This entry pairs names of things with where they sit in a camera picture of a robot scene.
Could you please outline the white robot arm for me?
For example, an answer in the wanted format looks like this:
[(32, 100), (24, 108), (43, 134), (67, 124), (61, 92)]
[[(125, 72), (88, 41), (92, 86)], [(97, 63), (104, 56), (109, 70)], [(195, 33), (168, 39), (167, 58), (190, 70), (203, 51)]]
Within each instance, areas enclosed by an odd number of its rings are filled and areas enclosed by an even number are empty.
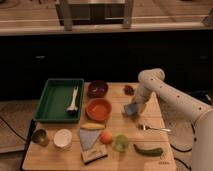
[(155, 92), (168, 105), (184, 114), (194, 125), (192, 171), (213, 171), (213, 107), (164, 82), (162, 69), (141, 71), (133, 101), (141, 107)]

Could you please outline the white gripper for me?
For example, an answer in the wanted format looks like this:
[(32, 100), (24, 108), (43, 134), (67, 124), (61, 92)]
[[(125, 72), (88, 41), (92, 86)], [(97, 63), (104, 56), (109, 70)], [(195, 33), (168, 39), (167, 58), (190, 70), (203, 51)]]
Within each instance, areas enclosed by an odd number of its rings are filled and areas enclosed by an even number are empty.
[(138, 114), (142, 114), (146, 108), (146, 102), (150, 99), (151, 91), (144, 87), (143, 85), (139, 85), (135, 90), (133, 101), (138, 103)]

